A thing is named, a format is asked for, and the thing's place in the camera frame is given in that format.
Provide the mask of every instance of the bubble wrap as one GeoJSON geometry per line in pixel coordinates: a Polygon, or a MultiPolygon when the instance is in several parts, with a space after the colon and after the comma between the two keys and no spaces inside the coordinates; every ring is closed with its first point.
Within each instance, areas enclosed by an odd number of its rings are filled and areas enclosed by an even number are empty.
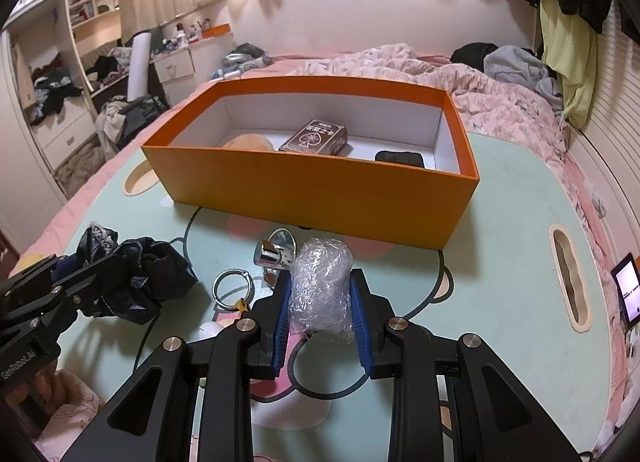
{"type": "Polygon", "coordinates": [[[353,256],[339,240],[312,238],[291,268],[289,325],[292,332],[327,331],[353,338],[350,273],[353,256]]]}

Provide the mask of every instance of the drawer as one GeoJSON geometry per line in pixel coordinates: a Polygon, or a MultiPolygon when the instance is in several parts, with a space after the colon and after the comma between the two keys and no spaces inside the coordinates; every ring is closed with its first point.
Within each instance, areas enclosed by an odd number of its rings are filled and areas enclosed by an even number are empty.
{"type": "Polygon", "coordinates": [[[193,74],[193,63],[188,50],[183,50],[177,54],[156,61],[156,71],[161,83],[167,83],[172,79],[190,76],[193,74]]]}
{"type": "Polygon", "coordinates": [[[82,97],[67,98],[59,114],[46,117],[44,121],[31,129],[33,137],[44,149],[84,114],[88,115],[88,112],[82,97]]]}
{"type": "Polygon", "coordinates": [[[95,134],[94,120],[89,112],[85,112],[43,149],[51,169],[58,169],[93,134],[95,134]]]}

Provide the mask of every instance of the desk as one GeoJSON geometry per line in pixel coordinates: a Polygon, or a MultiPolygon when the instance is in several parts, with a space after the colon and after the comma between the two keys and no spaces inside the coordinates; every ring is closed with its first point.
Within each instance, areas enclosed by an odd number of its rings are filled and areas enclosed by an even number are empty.
{"type": "MultiPolygon", "coordinates": [[[[469,139],[481,181],[442,252],[338,238],[350,246],[354,266],[364,270],[371,291],[389,298],[401,315],[418,306],[444,272],[440,302],[430,304],[414,322],[449,338],[479,334],[574,447],[591,450],[607,411],[610,354],[604,296],[584,232],[558,181],[539,158],[508,142],[481,135],[469,139]],[[568,230],[582,267],[593,319],[585,333],[576,333],[568,320],[550,248],[552,224],[568,230]]],[[[213,280],[228,268],[259,275],[252,264],[255,244],[279,225],[206,209],[196,212],[192,206],[174,204],[160,184],[126,198],[122,182],[142,160],[142,152],[137,152],[101,192],[66,253],[73,252],[91,220],[117,230],[121,239],[186,237],[200,282],[185,299],[165,306],[147,342],[147,355],[169,336],[195,340],[202,321],[220,318],[210,296],[213,280]]],[[[299,244],[312,236],[334,236],[289,228],[299,244]]],[[[182,252],[180,242],[175,247],[182,252]]],[[[231,288],[236,281],[229,279],[231,288]]],[[[116,318],[80,316],[60,337],[60,365],[109,397],[130,375],[145,329],[116,318]]],[[[337,392],[362,375],[354,344],[314,338],[298,351],[299,341],[290,337],[286,365],[294,355],[293,375],[308,390],[337,392]]],[[[390,381],[367,381],[338,400],[309,398],[297,390],[287,393],[289,387],[286,370],[275,383],[252,387],[258,400],[275,397],[275,402],[252,402],[256,453],[287,462],[386,461],[390,381]]],[[[449,440],[446,453],[452,460],[449,440]]]]}

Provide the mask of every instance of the wardrobe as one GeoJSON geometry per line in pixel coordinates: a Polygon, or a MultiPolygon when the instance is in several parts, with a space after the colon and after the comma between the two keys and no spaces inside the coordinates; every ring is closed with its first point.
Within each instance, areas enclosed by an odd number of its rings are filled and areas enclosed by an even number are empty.
{"type": "Polygon", "coordinates": [[[0,35],[0,232],[18,254],[75,192],[65,168],[79,153],[99,148],[73,37],[67,0],[20,0],[0,35]],[[76,95],[35,123],[42,94],[38,102],[34,76],[54,60],[68,70],[76,95]]]}

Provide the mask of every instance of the metal ring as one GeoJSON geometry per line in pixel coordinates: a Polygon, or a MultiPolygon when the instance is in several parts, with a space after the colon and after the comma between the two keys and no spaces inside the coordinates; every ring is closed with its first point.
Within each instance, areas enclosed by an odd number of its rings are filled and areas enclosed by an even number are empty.
{"type": "Polygon", "coordinates": [[[227,276],[233,276],[233,275],[242,276],[248,283],[246,296],[244,296],[244,298],[242,299],[244,299],[246,302],[250,302],[254,298],[254,293],[255,293],[254,280],[246,270],[242,270],[240,268],[230,268],[229,270],[222,272],[216,278],[216,281],[213,282],[213,289],[212,289],[213,299],[216,301],[216,303],[221,309],[224,309],[230,312],[238,309],[236,308],[235,305],[226,305],[225,303],[222,303],[222,301],[220,301],[220,298],[218,297],[218,286],[220,285],[220,282],[222,282],[222,280],[224,280],[227,276]]]}

